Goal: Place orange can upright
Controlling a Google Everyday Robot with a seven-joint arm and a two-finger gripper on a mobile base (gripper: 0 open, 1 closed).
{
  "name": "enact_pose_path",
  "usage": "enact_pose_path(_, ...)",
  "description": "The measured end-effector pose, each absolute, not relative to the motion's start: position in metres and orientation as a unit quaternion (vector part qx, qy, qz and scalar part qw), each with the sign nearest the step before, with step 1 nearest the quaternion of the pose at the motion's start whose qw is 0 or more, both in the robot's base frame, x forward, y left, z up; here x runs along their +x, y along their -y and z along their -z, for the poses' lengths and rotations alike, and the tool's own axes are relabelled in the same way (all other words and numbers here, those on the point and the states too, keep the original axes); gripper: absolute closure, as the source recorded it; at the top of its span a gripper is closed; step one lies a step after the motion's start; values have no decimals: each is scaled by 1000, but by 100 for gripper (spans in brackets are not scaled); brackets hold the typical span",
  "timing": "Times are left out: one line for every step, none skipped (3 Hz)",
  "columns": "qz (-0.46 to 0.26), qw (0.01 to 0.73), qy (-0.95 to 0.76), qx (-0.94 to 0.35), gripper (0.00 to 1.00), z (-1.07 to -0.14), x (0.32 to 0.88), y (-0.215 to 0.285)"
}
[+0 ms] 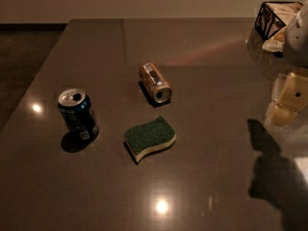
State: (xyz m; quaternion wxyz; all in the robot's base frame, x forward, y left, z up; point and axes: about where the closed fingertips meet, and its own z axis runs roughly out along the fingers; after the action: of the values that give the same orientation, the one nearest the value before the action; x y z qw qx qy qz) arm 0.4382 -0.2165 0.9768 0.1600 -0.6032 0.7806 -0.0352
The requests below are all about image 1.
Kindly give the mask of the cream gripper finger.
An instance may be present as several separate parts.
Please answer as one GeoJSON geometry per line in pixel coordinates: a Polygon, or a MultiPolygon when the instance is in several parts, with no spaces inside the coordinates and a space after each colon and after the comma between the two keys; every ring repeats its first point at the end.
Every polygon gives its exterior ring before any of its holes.
{"type": "Polygon", "coordinates": [[[308,73],[291,72],[287,75],[278,103],[300,112],[308,105],[308,73]]]}
{"type": "Polygon", "coordinates": [[[267,121],[277,126],[288,126],[297,117],[297,112],[286,107],[270,103],[267,110],[267,121]]]}

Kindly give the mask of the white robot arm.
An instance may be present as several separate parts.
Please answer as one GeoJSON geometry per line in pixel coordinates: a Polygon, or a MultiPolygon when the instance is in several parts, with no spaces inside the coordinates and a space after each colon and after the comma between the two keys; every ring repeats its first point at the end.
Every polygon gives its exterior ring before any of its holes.
{"type": "Polygon", "coordinates": [[[267,110],[267,121],[282,127],[292,123],[308,105],[308,3],[286,28],[283,56],[296,69],[278,74],[267,110]]]}

